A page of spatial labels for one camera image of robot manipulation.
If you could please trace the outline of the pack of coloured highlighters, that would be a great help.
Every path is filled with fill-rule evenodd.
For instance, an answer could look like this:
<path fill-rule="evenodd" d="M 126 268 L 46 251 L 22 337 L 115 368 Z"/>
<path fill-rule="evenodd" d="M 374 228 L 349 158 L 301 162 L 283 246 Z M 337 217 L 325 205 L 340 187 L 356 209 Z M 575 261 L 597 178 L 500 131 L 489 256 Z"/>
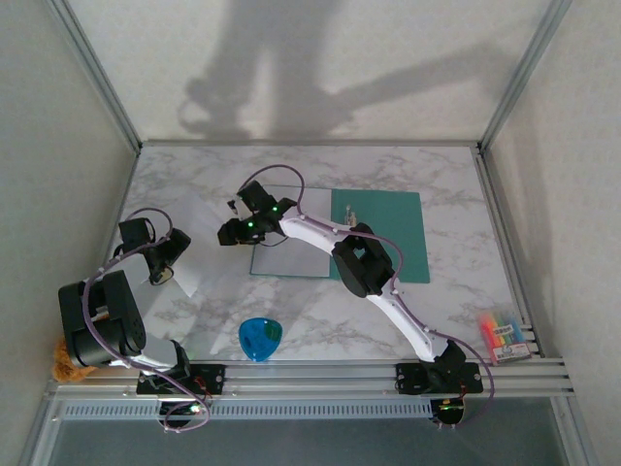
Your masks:
<path fill-rule="evenodd" d="M 478 316 L 477 323 L 493 365 L 531 357 L 517 320 L 508 313 L 482 313 Z"/>

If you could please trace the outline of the blue translucent plastic case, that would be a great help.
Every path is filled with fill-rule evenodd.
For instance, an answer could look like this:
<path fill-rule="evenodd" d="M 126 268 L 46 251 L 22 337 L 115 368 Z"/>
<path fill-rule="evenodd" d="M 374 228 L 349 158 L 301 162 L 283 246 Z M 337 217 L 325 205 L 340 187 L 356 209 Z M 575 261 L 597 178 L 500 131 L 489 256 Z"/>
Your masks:
<path fill-rule="evenodd" d="M 248 359 L 263 362 L 277 350 L 282 332 L 279 322 L 266 317 L 254 317 L 241 324 L 239 342 Z"/>

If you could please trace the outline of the brown teddy bear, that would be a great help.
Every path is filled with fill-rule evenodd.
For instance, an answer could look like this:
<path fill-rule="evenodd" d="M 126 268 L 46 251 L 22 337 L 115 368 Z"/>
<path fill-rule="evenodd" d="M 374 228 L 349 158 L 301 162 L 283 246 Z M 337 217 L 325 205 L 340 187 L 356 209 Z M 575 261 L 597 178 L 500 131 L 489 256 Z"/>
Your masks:
<path fill-rule="evenodd" d="M 51 374 L 59 383 L 79 383 L 96 370 L 93 366 L 76 366 L 69 355 L 65 338 L 55 345 Z"/>

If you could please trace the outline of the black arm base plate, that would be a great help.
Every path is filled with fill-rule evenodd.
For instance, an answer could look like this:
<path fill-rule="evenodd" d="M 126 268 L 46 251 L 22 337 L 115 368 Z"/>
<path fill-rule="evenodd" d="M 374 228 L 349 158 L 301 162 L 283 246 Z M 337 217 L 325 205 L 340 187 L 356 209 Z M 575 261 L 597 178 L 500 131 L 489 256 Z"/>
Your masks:
<path fill-rule="evenodd" d="M 442 369 L 423 362 L 399 363 L 395 366 L 395 388 L 400 394 L 482 393 L 483 384 L 476 363 L 464 363 L 458 369 Z"/>
<path fill-rule="evenodd" d="M 186 369 L 171 369 L 165 374 L 194 394 L 220 395 L 225 381 L 226 366 L 222 364 L 190 364 Z M 180 390 L 160 377 L 148 376 L 137 383 L 140 395 L 180 393 Z"/>

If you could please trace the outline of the aluminium frame post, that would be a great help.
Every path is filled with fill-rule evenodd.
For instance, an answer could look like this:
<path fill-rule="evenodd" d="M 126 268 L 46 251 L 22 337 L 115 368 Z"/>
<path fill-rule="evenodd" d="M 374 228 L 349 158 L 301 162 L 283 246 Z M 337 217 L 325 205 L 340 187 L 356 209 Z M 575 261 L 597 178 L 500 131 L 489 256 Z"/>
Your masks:
<path fill-rule="evenodd" d="M 106 73 L 94 47 L 91 45 L 81 22 L 74 12 L 69 0 L 43 0 L 50 12 L 57 18 L 60 27 L 66 33 L 70 46 L 76 52 L 82 68 L 91 79 L 96 91 L 110 111 L 113 120 L 131 150 L 139 156 L 143 146 L 129 115 L 124 109 L 114 86 Z"/>
<path fill-rule="evenodd" d="M 550 3 L 511 76 L 501 101 L 483 132 L 478 148 L 481 153 L 490 150 L 500 134 L 509 115 L 535 72 L 540 59 L 547 50 L 573 0 L 550 0 Z"/>

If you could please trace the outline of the white paper sheet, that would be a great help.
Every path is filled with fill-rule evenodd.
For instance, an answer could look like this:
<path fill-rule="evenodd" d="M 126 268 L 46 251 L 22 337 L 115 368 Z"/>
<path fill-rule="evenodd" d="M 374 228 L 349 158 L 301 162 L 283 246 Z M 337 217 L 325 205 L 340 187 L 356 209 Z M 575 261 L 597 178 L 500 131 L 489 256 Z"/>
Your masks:
<path fill-rule="evenodd" d="M 172 282 L 175 293 L 183 292 L 188 298 L 213 295 L 225 272 L 224 252 L 217 239 L 224 217 L 215 204 L 191 190 L 164 211 L 174 226 L 190 238 L 190 244 L 172 266 L 173 276 L 157 287 L 166 288 Z"/>

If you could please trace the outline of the aluminium frame rail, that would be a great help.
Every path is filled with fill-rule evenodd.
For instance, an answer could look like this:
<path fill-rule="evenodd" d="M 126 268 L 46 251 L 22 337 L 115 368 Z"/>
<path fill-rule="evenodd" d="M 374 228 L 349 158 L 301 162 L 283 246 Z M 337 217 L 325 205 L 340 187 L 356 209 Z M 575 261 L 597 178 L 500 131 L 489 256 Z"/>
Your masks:
<path fill-rule="evenodd" d="M 142 142 L 146 147 L 476 147 L 477 140 L 469 139 L 149 139 Z"/>
<path fill-rule="evenodd" d="M 481 143 L 476 143 L 471 151 L 515 307 L 523 322 L 532 326 L 539 354 L 547 358 L 561 357 L 562 352 L 554 339 L 552 322 L 529 284 L 524 254 L 493 155 L 490 150 L 485 151 Z"/>

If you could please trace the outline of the green folder with clear cover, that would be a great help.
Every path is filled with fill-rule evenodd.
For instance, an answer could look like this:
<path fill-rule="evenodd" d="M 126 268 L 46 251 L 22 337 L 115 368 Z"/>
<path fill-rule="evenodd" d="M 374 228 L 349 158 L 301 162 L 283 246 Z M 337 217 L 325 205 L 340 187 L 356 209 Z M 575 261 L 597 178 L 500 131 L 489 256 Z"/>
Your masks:
<path fill-rule="evenodd" d="M 356 213 L 358 223 L 369 225 L 377 236 L 399 247 L 385 249 L 394 264 L 400 256 L 404 258 L 399 274 L 401 282 L 430 282 L 422 206 L 417 192 L 307 187 L 302 199 L 304 212 L 336 223 L 344 223 L 347 205 Z M 267 235 L 264 246 L 254 248 L 249 273 L 330 280 L 339 277 L 329 254 L 297 239 L 284 240 L 275 233 Z"/>

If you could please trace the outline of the aluminium mounting rail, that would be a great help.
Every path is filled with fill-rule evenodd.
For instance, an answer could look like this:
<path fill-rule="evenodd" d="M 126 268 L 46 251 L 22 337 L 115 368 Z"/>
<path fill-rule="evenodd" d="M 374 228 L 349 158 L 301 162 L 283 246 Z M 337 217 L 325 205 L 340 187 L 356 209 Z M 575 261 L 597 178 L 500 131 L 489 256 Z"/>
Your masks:
<path fill-rule="evenodd" d="M 226 361 L 222 399 L 365 399 L 396 398 L 395 360 L 274 361 L 250 363 Z M 560 358 L 533 358 L 482 369 L 475 379 L 484 398 L 572 397 L 573 384 Z M 48 399 L 134 399 L 139 373 L 119 367 L 101 369 L 81 383 L 50 381 Z"/>

